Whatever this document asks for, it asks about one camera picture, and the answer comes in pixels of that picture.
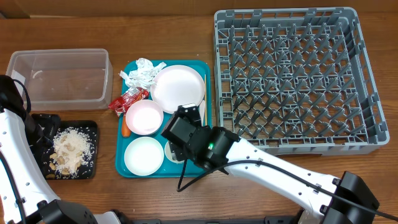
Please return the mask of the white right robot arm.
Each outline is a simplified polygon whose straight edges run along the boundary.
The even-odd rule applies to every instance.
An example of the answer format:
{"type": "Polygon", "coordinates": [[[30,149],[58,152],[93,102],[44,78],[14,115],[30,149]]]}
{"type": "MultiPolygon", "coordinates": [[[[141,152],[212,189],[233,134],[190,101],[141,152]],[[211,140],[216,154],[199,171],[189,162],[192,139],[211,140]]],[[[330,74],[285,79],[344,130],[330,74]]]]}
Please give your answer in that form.
{"type": "Polygon", "coordinates": [[[300,205],[317,223],[372,223],[377,215],[379,202],[360,176],[306,170],[223,127],[202,126],[195,105],[179,106],[161,135],[206,175],[219,170],[261,184],[300,205]]]}

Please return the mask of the light green bowl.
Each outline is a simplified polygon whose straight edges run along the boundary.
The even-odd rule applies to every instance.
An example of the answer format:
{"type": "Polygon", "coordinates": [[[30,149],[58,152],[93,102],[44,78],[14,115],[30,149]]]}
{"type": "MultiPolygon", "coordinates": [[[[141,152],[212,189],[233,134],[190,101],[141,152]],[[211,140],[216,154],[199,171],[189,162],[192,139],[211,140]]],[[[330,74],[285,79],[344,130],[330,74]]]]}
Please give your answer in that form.
{"type": "Polygon", "coordinates": [[[140,137],[133,140],[124,153],[124,163],[137,176],[154,174],[164,161],[164,150],[154,138],[140,137]]]}

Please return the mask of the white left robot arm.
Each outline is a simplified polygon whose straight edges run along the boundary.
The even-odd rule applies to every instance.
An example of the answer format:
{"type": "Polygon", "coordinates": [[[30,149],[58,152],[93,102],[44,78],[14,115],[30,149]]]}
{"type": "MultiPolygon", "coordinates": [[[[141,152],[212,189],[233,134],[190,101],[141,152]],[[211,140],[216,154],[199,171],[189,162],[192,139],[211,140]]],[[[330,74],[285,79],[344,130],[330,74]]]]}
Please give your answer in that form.
{"type": "Polygon", "coordinates": [[[78,203],[66,202],[50,188],[30,148],[44,139],[24,107],[17,80],[1,75],[1,200],[8,223],[96,223],[78,203]]]}

